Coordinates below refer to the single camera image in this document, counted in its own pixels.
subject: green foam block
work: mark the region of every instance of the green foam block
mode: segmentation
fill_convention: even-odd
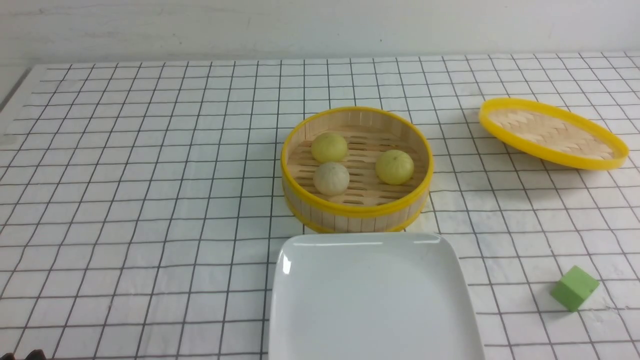
[[[556,283],[551,296],[574,312],[598,288],[600,283],[583,269],[574,266]]]

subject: table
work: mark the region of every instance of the table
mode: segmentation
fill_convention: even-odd
[[[410,231],[443,234],[488,359],[639,359],[640,52],[48,65],[0,146],[0,351],[268,357],[278,250],[311,233],[278,159],[305,117],[393,111],[435,155]],[[630,147],[564,168],[479,125],[493,97],[569,109]],[[578,313],[548,292],[579,265]]]

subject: dark object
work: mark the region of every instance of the dark object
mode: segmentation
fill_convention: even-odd
[[[15,360],[15,356],[13,356],[11,352],[8,352],[0,357],[0,360]],[[24,358],[24,360],[47,360],[47,357],[44,356],[44,351],[34,350],[30,352],[29,355]]]

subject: yellow rim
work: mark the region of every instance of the yellow rim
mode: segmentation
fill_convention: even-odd
[[[293,208],[293,206],[291,206],[291,203],[289,202],[289,199],[287,199],[287,197],[286,197],[286,196],[284,197],[284,201],[287,203],[287,207],[289,208],[289,210],[291,211],[291,213],[292,213],[296,218],[298,218],[298,220],[299,220],[299,221],[300,221],[304,226],[308,227],[309,229],[311,229],[311,230],[313,230],[313,231],[315,231],[315,232],[317,232],[317,233],[325,233],[325,234],[333,234],[333,233],[335,233],[335,231],[333,231],[333,230],[331,230],[331,229],[327,229],[326,227],[322,227],[322,226],[320,226],[320,225],[316,225],[316,224],[314,224],[314,223],[312,223],[312,222],[308,221],[306,218],[304,218],[304,217],[302,216],[302,214],[298,213],[298,212]],[[422,209],[424,209],[424,205],[425,205],[426,203],[427,203],[426,201],[422,203],[422,206],[420,207],[420,211],[422,211]],[[391,228],[391,229],[387,230],[387,231],[386,231],[386,233],[396,233],[396,232],[398,232],[398,231],[402,231],[402,230],[406,229],[409,225],[411,225],[411,224],[415,221],[415,219],[417,219],[417,218],[420,216],[420,214],[421,214],[421,212],[420,212],[420,211],[418,211],[418,212],[416,212],[415,214],[413,214],[409,219],[407,219],[407,221],[403,222],[402,224],[400,224],[400,225],[398,225],[398,226],[396,226],[396,227],[393,227],[393,228]]]
[[[289,146],[289,143],[291,142],[291,139],[293,138],[293,134],[295,134],[300,128],[302,128],[307,122],[310,122],[311,120],[314,120],[320,116],[325,116],[327,114],[331,114],[331,113],[337,113],[340,111],[352,111],[352,110],[365,110],[365,111],[371,111],[371,112],[375,112],[375,113],[380,113],[380,114],[384,114],[387,116],[390,116],[398,121],[403,122],[405,125],[407,125],[411,130],[413,130],[414,132],[416,132],[419,136],[420,139],[422,139],[422,143],[424,144],[424,146],[427,149],[427,154],[428,154],[428,165],[427,165],[427,174],[424,177],[424,179],[422,180],[422,182],[420,183],[420,185],[418,185],[418,187],[416,187],[416,189],[414,191],[412,191],[411,193],[409,193],[408,195],[389,202],[388,204],[384,204],[384,205],[378,205],[378,206],[347,206],[347,205],[342,205],[342,204],[336,204],[327,200],[323,200],[320,199],[319,197],[311,194],[310,192],[306,191],[305,189],[302,188],[302,186],[300,186],[294,179],[293,176],[291,175],[291,173],[289,172],[289,169],[287,168],[287,148]],[[418,130],[417,127],[415,127],[411,122],[408,122],[407,120],[392,114],[390,112],[384,111],[384,110],[380,110],[380,109],[374,109],[374,108],[367,108],[364,106],[350,106],[350,107],[346,107],[346,108],[335,108],[335,109],[331,109],[331,110],[327,110],[327,111],[323,111],[321,113],[315,114],[309,118],[307,118],[306,120],[304,120],[303,122],[301,122],[300,124],[298,124],[298,126],[296,126],[290,133],[289,136],[287,136],[287,139],[284,142],[284,146],[282,147],[282,154],[280,156],[280,167],[282,168],[282,179],[285,179],[290,185],[291,185],[291,189],[293,190],[293,192],[300,197],[302,200],[304,200],[305,202],[307,202],[309,205],[323,210],[323,211],[327,211],[329,213],[332,213],[334,215],[343,215],[343,216],[353,216],[353,215],[357,215],[359,217],[377,217],[380,215],[386,215],[389,213],[393,213],[395,211],[398,211],[400,209],[405,208],[406,206],[410,205],[411,203],[413,203],[416,199],[418,199],[428,188],[429,188],[429,182],[431,182],[431,176],[433,175],[433,154],[431,153],[431,147],[429,146],[429,143],[427,142],[427,140],[424,138],[424,135],[420,132],[420,130]]]
[[[548,147],[540,146],[532,141],[520,138],[519,136],[510,133],[509,131],[505,130],[489,119],[489,113],[504,108],[535,111],[537,113],[542,113],[566,121],[587,131],[588,133],[596,136],[601,141],[606,143],[614,150],[615,157],[609,160],[583,158],[581,156],[552,150]],[[629,149],[627,145],[622,140],[620,140],[620,138],[606,130],[604,127],[599,126],[598,124],[595,124],[594,122],[569,111],[556,108],[555,106],[542,104],[540,102],[524,99],[511,99],[507,97],[491,99],[485,101],[482,105],[479,118],[480,123],[489,133],[502,140],[506,144],[509,144],[518,150],[524,151],[527,154],[533,155],[543,160],[551,161],[553,163],[565,165],[568,167],[583,168],[588,170],[610,170],[621,167],[622,164],[624,164],[627,156],[629,155]]]

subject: white plate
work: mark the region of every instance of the white plate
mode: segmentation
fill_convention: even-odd
[[[453,248],[433,234],[303,235],[278,258],[271,360],[482,360]]]

